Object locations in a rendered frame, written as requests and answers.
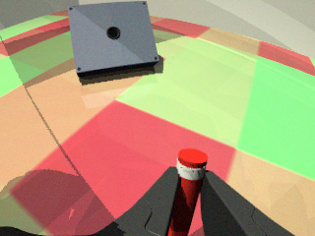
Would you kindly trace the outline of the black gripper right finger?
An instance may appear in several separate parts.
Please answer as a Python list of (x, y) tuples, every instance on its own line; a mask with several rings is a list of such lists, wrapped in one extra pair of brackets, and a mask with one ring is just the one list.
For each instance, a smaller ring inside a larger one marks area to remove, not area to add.
[(206, 170), (200, 188), (205, 236), (294, 236)]

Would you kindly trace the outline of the dark red peg with white band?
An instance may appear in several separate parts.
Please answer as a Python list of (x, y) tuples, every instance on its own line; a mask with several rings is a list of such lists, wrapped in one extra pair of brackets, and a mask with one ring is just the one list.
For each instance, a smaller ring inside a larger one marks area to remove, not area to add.
[(208, 155), (201, 150), (183, 149), (178, 153), (176, 166), (180, 181), (177, 184), (168, 236), (188, 236), (208, 166)]

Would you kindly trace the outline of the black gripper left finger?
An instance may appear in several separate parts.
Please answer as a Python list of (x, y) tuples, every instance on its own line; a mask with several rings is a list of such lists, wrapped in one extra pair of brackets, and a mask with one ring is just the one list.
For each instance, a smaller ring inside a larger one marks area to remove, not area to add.
[[(177, 166), (168, 166), (136, 204), (101, 231), (86, 236), (168, 236), (178, 181)], [(15, 227), (0, 227), (0, 236), (39, 235)]]

